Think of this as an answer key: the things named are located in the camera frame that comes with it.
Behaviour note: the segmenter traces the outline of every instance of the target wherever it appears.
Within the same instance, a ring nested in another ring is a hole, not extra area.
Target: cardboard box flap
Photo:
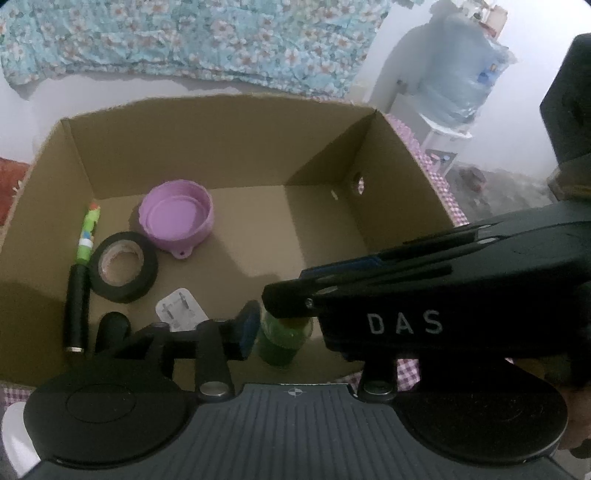
[[[280,96],[150,99],[68,120],[97,198],[166,180],[208,189],[339,181],[361,144],[367,106]],[[339,138],[350,132],[352,140]],[[333,155],[321,155],[337,141]],[[308,173],[297,173],[315,158]],[[310,176],[318,170],[321,181]]]
[[[372,121],[343,190],[371,252],[453,228],[437,192],[381,113]]]
[[[0,378],[38,384],[64,368],[69,268],[93,194],[71,136],[57,125],[41,150],[0,246]]]

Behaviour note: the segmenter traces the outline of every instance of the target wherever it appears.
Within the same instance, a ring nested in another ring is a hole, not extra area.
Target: floor
[[[470,222],[556,201],[545,183],[507,171],[455,164],[446,179]],[[554,459],[576,479],[591,480],[591,460],[577,459],[568,450],[556,452]]]

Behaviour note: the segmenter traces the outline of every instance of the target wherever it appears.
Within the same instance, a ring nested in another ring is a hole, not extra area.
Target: silver bolt
[[[322,290],[319,290],[316,292],[317,295],[326,295],[327,293],[333,293],[334,291],[337,291],[339,288],[338,287],[327,287],[327,288],[323,288]]]
[[[394,387],[390,382],[383,380],[372,380],[363,385],[363,389],[370,395],[388,395]]]
[[[208,397],[222,397],[230,391],[230,387],[224,382],[205,382],[199,390]]]
[[[493,236],[491,238],[484,238],[482,240],[478,240],[478,243],[481,245],[486,245],[486,244],[491,244],[493,242],[496,242],[497,240],[498,240],[498,238]]]

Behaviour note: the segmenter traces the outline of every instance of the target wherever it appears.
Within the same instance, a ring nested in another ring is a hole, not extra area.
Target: tape roll
[[[104,240],[88,263],[90,285],[97,295],[129,303],[148,293],[158,275],[156,249],[136,232],[119,232]]]

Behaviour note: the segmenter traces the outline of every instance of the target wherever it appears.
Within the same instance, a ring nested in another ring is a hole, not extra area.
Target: red fabric
[[[22,180],[29,165],[0,158],[0,226],[4,225],[12,201],[16,195],[19,180]]]

